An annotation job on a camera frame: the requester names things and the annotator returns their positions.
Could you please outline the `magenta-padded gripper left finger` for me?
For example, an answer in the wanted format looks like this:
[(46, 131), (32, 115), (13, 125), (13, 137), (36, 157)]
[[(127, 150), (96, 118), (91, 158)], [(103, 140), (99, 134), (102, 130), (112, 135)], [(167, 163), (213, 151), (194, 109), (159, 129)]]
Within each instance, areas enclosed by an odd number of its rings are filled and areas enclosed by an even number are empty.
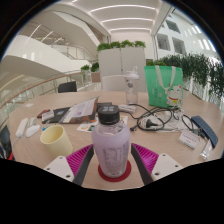
[(81, 186), (93, 155), (93, 145), (88, 145), (67, 157), (58, 156), (44, 170)]

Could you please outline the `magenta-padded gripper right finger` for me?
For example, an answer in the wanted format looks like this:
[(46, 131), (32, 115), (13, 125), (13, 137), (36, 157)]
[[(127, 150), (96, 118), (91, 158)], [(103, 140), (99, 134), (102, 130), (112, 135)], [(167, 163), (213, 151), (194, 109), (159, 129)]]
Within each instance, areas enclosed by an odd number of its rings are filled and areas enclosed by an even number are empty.
[(145, 185), (182, 169), (182, 166), (168, 154), (157, 154), (135, 143), (131, 144), (131, 154)]

